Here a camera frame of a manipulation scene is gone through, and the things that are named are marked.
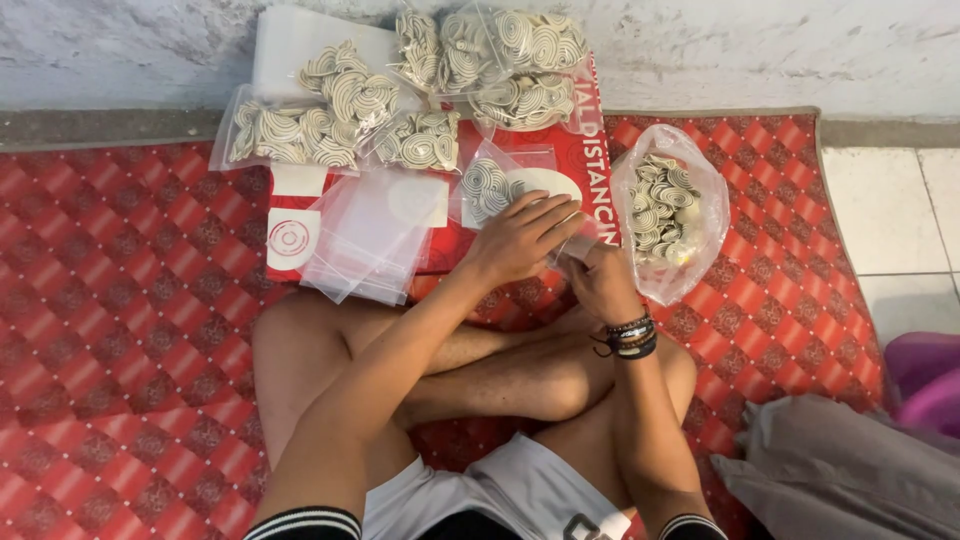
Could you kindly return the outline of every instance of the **white tile floor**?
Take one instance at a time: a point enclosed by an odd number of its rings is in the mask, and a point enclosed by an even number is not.
[[[881,347],[960,333],[960,150],[826,148],[824,168]]]

